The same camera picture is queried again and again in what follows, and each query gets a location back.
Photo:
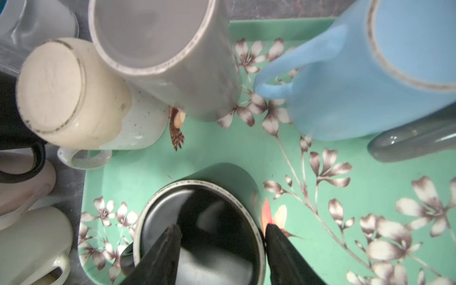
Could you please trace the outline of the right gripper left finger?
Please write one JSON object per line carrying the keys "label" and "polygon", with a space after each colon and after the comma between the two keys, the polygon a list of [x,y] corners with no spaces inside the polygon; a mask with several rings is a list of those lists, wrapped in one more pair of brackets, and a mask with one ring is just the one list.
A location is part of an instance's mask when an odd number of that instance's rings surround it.
{"label": "right gripper left finger", "polygon": [[173,224],[166,228],[140,262],[134,264],[133,245],[120,255],[121,271],[126,278],[123,285],[175,285],[178,271],[182,234]]}

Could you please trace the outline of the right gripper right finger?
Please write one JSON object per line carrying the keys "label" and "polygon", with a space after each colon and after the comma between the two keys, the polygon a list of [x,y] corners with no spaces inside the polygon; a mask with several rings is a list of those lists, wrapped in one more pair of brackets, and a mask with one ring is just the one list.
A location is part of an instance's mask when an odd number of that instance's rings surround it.
{"label": "right gripper right finger", "polygon": [[273,285],[325,285],[275,224],[266,227],[266,253]]}

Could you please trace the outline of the green floral tray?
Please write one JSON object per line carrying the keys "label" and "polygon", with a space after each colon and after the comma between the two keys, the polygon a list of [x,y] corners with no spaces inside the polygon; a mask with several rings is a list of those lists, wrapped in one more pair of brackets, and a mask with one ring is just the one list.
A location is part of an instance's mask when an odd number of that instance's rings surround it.
{"label": "green floral tray", "polygon": [[261,224],[275,222],[329,285],[453,285],[456,282],[456,152],[376,161],[369,137],[311,140],[286,123],[281,100],[253,91],[271,60],[322,33],[332,19],[233,21],[243,81],[237,107],[219,123],[188,118],[185,144],[164,134],[151,147],[117,151],[85,175],[78,254],[98,285],[124,276],[119,256],[160,188],[216,163],[255,180]]}

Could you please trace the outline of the black mug white interior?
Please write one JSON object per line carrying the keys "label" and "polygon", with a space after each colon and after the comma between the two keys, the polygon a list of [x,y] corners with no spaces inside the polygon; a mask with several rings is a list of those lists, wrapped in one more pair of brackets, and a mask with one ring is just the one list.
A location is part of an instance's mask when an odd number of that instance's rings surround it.
{"label": "black mug white interior", "polygon": [[173,224],[182,234],[176,285],[264,283],[260,194],[241,167],[219,163],[158,190],[137,222],[135,265]]}

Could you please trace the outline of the cream white mug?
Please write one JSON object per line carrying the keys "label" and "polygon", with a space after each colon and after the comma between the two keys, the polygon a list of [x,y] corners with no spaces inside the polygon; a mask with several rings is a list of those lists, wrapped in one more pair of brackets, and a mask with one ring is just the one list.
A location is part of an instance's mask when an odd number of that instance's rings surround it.
{"label": "cream white mug", "polygon": [[72,241],[71,223],[59,209],[26,212],[1,230],[1,284],[32,285],[55,269],[61,273],[52,283],[64,284],[71,271]]}

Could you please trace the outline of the pink mug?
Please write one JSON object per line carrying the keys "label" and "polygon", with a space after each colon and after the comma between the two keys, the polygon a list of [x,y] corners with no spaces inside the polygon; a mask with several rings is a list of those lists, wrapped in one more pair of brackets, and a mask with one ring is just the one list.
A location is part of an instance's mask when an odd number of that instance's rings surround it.
{"label": "pink mug", "polygon": [[[33,165],[31,155],[1,152],[1,170],[13,174],[27,172]],[[15,222],[39,199],[46,197],[55,187],[57,175],[49,160],[32,179],[15,184],[1,184],[1,229]]]}

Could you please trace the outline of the black and white mug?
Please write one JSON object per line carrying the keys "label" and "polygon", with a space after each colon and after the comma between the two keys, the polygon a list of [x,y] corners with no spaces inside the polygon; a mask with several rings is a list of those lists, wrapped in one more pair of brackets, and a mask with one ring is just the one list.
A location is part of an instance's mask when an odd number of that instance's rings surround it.
{"label": "black and white mug", "polygon": [[29,130],[19,114],[15,92],[17,79],[1,72],[1,150],[29,148],[33,153],[32,168],[25,173],[1,171],[1,182],[15,184],[35,177],[46,163],[46,141]]}

